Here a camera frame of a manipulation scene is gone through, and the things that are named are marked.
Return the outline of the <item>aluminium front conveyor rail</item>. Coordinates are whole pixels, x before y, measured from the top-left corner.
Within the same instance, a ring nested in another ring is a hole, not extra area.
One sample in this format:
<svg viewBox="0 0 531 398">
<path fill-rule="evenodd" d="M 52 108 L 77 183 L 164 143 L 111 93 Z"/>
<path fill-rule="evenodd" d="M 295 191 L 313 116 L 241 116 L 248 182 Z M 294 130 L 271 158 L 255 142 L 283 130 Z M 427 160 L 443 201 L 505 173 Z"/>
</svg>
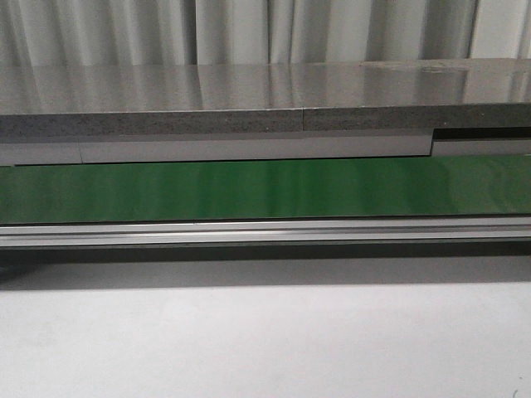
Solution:
<svg viewBox="0 0 531 398">
<path fill-rule="evenodd" d="M 4 226 L 3 248 L 528 239 L 529 216 Z"/>
</svg>

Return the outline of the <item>green conveyor belt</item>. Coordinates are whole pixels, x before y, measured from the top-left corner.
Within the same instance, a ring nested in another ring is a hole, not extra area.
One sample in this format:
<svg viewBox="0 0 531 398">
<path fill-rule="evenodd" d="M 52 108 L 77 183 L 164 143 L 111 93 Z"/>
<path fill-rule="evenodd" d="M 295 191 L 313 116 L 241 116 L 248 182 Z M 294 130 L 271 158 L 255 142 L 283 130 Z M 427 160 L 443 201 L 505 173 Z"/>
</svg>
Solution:
<svg viewBox="0 0 531 398">
<path fill-rule="evenodd" d="M 525 155 L 16 166 L 4 225 L 527 214 Z"/>
</svg>

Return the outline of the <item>white pleated curtain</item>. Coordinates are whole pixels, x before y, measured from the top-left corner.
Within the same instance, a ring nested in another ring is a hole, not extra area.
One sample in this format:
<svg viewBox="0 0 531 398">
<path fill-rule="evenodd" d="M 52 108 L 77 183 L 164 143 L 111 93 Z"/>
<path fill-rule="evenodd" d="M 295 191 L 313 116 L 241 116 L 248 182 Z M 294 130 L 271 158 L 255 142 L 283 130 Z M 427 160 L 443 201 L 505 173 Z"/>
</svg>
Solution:
<svg viewBox="0 0 531 398">
<path fill-rule="evenodd" d="M 530 55 L 527 1 L 4 1 L 5 66 Z"/>
</svg>

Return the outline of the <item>grey rear conveyor rail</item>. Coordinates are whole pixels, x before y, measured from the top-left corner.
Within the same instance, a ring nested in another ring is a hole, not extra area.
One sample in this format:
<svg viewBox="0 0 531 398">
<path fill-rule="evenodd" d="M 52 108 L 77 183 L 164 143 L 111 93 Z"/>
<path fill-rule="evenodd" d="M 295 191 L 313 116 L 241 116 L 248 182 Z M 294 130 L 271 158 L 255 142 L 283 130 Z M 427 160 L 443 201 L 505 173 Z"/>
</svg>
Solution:
<svg viewBox="0 0 531 398">
<path fill-rule="evenodd" d="M 432 129 L 4 138 L 1 164 L 192 162 L 425 156 Z"/>
</svg>

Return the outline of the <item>grey rear rail right segment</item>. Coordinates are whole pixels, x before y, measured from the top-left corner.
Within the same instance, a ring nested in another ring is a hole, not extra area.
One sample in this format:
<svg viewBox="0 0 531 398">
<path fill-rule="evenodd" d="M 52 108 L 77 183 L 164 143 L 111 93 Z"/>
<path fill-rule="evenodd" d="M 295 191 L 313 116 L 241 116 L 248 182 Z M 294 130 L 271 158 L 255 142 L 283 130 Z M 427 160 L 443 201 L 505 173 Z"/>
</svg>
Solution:
<svg viewBox="0 0 531 398">
<path fill-rule="evenodd" d="M 529 155 L 531 141 L 517 139 L 435 140 L 432 156 Z"/>
</svg>

